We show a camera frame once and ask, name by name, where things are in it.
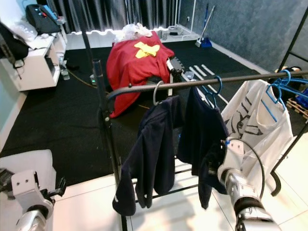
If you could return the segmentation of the white printed t-shirt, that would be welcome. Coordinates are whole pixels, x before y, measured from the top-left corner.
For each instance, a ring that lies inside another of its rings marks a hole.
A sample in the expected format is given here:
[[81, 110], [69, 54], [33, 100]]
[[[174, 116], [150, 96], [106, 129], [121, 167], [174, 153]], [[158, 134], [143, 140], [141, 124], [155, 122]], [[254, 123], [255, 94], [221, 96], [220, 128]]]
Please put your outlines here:
[[290, 115], [280, 103], [265, 93], [264, 80], [245, 81], [221, 113], [229, 136], [246, 147], [242, 173], [257, 191], [262, 188], [262, 170], [268, 176], [279, 157], [293, 140]]

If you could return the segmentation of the black metal clothes rack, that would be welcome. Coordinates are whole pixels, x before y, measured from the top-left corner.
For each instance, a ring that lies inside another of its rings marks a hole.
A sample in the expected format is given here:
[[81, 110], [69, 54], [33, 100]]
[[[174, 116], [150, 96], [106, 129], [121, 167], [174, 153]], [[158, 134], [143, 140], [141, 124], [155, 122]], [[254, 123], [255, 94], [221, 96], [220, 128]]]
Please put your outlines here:
[[[303, 28], [306, 19], [308, 18], [308, 6], [306, 7], [305, 13], [302, 16], [300, 20], [300, 24], [297, 27], [297, 30], [295, 31], [295, 35], [293, 39], [291, 40], [290, 46], [287, 48], [287, 51], [284, 53], [283, 60], [280, 63], [279, 70], [282, 71], [282, 67], [285, 64], [288, 55], [292, 54], [296, 56], [297, 58], [304, 60], [304, 62], [308, 63], [308, 59], [305, 59], [304, 57], [301, 57], [299, 55], [295, 55], [294, 52], [292, 52], [292, 48], [295, 45], [295, 42], [301, 33], [301, 29]], [[86, 52], [88, 55], [88, 58], [91, 61], [92, 66], [92, 72], [95, 76], [95, 81], [97, 82], [97, 92], [99, 95], [99, 114], [98, 114], [98, 121], [99, 121], [99, 131], [101, 133], [102, 137], [102, 143], [105, 148], [105, 150], [108, 152], [111, 158], [111, 165], [114, 170], [114, 177], [115, 177], [115, 183], [118, 185], [120, 181], [120, 169], [121, 169], [121, 163], [120, 163], [120, 156], [116, 151], [115, 142], [114, 142], [114, 135], [112, 133], [112, 122], [110, 121], [110, 110], [108, 110], [108, 101], [114, 99], [117, 95], [127, 94], [127, 93], [133, 93], [133, 92], [144, 92], [144, 91], [150, 91], [154, 90], [155, 85], [145, 85], [145, 86], [129, 86], [126, 88], [121, 88], [120, 90], [114, 90], [110, 94], [105, 94], [106, 85], [104, 81], [101, 80], [101, 76], [103, 76], [102, 68], [101, 68], [101, 61], [98, 59], [94, 59], [92, 55], [92, 51], [90, 48], [90, 41], [88, 37], [85, 35], [85, 31], [82, 31], [82, 37], [84, 40], [84, 45], [86, 47]], [[303, 76], [308, 75], [308, 70], [306, 71], [295, 71], [291, 73], [292, 76]], [[256, 79], [270, 79], [275, 77], [284, 77], [284, 74], [281, 73], [275, 73], [275, 74], [260, 74], [260, 75], [251, 75], [251, 76], [240, 76], [240, 77], [229, 77], [229, 78], [223, 78], [221, 81], [222, 83], [233, 83], [238, 81], [248, 81], [248, 80], [256, 80]], [[158, 87], [159, 90], [181, 90], [184, 88], [190, 88], [190, 87], [199, 87], [202, 85], [209, 85], [216, 83], [216, 79], [205, 79], [205, 80], [198, 80], [198, 81], [187, 81], [187, 82], [180, 82], [180, 83], [167, 83], [162, 84]], [[287, 148], [286, 152], [282, 154], [276, 165], [271, 170], [270, 175], [273, 177], [275, 182], [275, 188], [273, 191], [271, 191], [271, 196], [277, 196], [277, 194], [280, 193], [282, 189], [282, 183], [279, 178], [279, 176], [276, 174], [276, 169], [279, 167], [279, 165], [282, 163], [282, 161], [288, 156], [290, 151], [293, 149], [293, 147], [299, 142], [300, 138], [304, 136], [304, 134], [308, 131], [308, 120], [304, 122], [304, 127], [302, 128], [301, 132], [299, 132], [298, 136], [295, 137], [295, 140], [290, 144], [290, 146]], [[161, 196], [165, 196], [167, 194], [171, 193], [177, 193], [181, 192], [187, 189], [191, 189], [197, 187], [197, 185], [191, 186], [191, 187], [185, 187], [181, 188], [175, 191], [170, 191], [168, 193], [164, 194], [157, 194], [154, 196], [154, 198], [158, 198]], [[127, 231], [127, 222], [126, 222], [126, 216], [120, 215], [120, 224], [121, 224], [121, 230]]]

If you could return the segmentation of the navy hooded jacket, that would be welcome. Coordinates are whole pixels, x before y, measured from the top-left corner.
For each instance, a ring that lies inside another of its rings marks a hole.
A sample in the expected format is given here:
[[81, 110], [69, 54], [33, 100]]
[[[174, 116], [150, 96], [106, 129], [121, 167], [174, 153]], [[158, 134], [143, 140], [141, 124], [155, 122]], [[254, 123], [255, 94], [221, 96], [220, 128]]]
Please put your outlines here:
[[122, 216], [133, 216], [136, 206], [150, 208], [153, 193], [169, 192], [175, 182], [174, 130], [183, 126], [178, 95], [150, 108], [139, 125], [136, 143], [122, 164], [112, 206]]

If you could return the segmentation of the clear water bottle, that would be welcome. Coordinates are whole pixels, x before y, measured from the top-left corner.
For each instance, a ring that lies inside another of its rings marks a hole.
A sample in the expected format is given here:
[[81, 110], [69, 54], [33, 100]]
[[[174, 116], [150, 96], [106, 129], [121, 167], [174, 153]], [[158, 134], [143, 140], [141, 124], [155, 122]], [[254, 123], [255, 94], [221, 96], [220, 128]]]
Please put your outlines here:
[[66, 66], [66, 60], [64, 58], [60, 59], [60, 75], [62, 75], [63, 80], [69, 80], [70, 74]]

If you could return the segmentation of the white desk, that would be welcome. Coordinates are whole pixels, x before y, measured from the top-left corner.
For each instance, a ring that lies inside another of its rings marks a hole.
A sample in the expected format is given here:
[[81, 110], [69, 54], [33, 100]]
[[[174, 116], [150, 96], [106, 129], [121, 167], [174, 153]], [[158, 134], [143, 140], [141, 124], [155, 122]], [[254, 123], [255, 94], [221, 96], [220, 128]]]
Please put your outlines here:
[[[1, 23], [6, 35], [0, 40], [0, 65], [18, 91], [39, 90], [57, 86], [60, 72], [66, 68], [64, 32], [37, 35], [32, 25], [22, 20]], [[9, 39], [25, 45], [26, 56], [19, 58], [22, 49], [11, 52]]]

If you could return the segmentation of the red blanket with yellow print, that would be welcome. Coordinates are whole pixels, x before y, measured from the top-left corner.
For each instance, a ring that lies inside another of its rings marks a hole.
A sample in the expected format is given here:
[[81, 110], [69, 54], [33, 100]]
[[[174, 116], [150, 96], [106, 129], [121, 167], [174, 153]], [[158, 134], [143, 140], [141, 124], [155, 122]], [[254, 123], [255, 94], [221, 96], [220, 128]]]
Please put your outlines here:
[[150, 77], [170, 81], [167, 60], [175, 53], [152, 31], [150, 37], [115, 42], [106, 61], [106, 76], [112, 90], [147, 84]]

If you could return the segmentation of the black hanging bag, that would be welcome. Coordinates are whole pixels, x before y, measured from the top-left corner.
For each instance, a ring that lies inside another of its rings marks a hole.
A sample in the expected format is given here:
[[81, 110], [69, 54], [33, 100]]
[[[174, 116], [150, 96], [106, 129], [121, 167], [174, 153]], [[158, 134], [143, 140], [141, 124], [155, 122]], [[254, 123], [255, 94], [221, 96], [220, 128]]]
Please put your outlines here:
[[14, 34], [4, 24], [0, 24], [0, 37], [0, 59], [7, 59], [13, 67], [16, 67], [18, 61], [24, 61], [24, 58], [28, 56], [28, 44], [14, 37]]

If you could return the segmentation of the black backpack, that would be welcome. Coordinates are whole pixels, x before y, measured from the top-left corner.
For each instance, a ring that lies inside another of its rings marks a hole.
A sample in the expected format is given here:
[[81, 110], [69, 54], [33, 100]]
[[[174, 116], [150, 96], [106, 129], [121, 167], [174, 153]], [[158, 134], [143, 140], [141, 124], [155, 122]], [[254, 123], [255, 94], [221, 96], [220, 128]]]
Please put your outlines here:
[[35, 28], [37, 35], [53, 34], [61, 31], [57, 20], [44, 5], [30, 4], [25, 6], [25, 17], [29, 24]]

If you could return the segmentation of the white plastic bag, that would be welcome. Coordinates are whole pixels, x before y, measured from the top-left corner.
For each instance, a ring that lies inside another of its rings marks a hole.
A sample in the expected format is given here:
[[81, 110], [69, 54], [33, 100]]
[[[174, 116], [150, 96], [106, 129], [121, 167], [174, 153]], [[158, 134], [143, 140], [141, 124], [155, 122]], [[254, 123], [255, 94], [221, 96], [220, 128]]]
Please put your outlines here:
[[153, 31], [143, 26], [141, 23], [125, 25], [119, 32], [115, 33], [114, 42], [124, 40], [136, 40], [140, 37], [152, 37]]

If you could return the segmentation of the dark curtains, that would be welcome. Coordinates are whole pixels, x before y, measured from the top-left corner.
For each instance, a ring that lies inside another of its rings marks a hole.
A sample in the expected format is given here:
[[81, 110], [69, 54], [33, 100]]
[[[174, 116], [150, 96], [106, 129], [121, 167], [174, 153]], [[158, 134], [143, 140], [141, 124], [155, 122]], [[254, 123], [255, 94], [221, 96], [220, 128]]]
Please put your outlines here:
[[68, 32], [122, 29], [141, 24], [148, 29], [175, 25], [181, 0], [46, 0], [64, 17]]

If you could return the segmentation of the blue broom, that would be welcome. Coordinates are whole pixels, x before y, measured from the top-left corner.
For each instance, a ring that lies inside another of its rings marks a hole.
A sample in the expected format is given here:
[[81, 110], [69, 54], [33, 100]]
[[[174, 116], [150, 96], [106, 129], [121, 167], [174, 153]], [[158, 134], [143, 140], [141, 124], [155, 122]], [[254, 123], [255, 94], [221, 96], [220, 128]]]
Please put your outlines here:
[[196, 40], [196, 46], [198, 48], [211, 48], [213, 46], [209, 37], [205, 35], [205, 32], [206, 32], [207, 25], [209, 24], [209, 21], [211, 20], [211, 17], [213, 15], [215, 8], [216, 6], [213, 6], [213, 8], [210, 10], [209, 3], [206, 4], [205, 17], [203, 21], [203, 31], [200, 37], [198, 38], [198, 40]]

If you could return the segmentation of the wooden pallet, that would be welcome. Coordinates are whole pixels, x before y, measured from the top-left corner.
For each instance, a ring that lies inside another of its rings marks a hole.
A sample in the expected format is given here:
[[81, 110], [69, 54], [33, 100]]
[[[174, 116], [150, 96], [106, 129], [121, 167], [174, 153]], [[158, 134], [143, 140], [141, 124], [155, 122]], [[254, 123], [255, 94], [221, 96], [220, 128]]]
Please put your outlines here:
[[299, 105], [297, 101], [293, 99], [288, 99], [285, 103], [286, 107], [292, 111], [297, 112], [300, 114], [304, 119], [308, 120], [308, 109], [304, 108], [303, 106]]

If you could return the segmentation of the blue fabric bag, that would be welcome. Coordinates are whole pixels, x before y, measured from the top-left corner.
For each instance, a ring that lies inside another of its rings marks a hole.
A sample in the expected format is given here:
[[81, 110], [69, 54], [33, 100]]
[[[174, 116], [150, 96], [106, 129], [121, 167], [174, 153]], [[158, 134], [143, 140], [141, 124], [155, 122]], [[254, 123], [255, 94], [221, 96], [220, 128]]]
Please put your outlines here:
[[303, 108], [308, 110], [308, 87], [302, 91], [302, 95], [297, 95], [295, 101]]

